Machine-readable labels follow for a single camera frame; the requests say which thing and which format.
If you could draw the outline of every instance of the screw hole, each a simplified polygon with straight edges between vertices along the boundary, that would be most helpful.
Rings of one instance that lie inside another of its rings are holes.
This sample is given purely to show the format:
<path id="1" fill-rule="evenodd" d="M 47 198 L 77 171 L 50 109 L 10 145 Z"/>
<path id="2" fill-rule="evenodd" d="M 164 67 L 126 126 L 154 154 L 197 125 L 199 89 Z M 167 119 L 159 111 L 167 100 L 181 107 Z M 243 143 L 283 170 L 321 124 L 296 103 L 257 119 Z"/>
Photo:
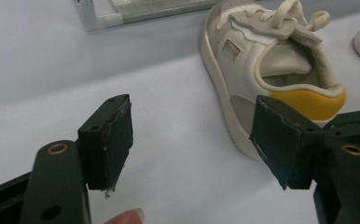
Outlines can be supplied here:
<path id="1" fill-rule="evenodd" d="M 96 131 L 98 129 L 99 129 L 99 126 L 96 126 L 96 125 L 88 127 L 88 130 L 90 130 L 90 131 Z"/>
<path id="2" fill-rule="evenodd" d="M 60 144 L 56 144 L 52 147 L 50 147 L 48 150 L 47 150 L 47 153 L 49 155 L 57 155 L 57 154 L 61 154 L 63 153 L 64 151 L 66 151 L 68 148 L 68 146 L 64 143 L 60 143 Z"/>
<path id="3" fill-rule="evenodd" d="M 342 150 L 346 151 L 349 154 L 352 154 L 354 156 L 360 156 L 360 148 L 354 147 L 354 146 L 342 146 Z"/>
<path id="4" fill-rule="evenodd" d="M 53 218 L 57 217 L 61 213 L 61 211 L 62 209 L 60 208 L 60 206 L 58 205 L 52 206 L 43 212 L 43 214 L 41 215 L 41 219 L 46 221 L 52 220 Z"/>

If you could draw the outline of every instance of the shoelace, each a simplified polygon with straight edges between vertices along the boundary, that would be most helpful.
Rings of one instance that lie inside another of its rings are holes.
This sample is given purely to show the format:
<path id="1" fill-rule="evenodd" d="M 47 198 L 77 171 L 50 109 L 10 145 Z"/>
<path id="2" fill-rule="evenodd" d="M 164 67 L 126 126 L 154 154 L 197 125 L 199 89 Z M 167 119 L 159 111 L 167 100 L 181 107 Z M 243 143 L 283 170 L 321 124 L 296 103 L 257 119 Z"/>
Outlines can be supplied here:
<path id="1" fill-rule="evenodd" d="M 318 11 L 312 14 L 308 23 L 303 15 L 302 5 L 299 0 L 285 0 L 275 11 L 267 10 L 261 6 L 255 6 L 245 11 L 247 17 L 251 17 L 257 12 L 262 12 L 259 20 L 267 21 L 272 18 L 271 26 L 276 29 L 282 28 L 284 20 L 295 20 L 300 17 L 309 31 L 318 31 L 328 25 L 330 16 L 326 11 Z"/>

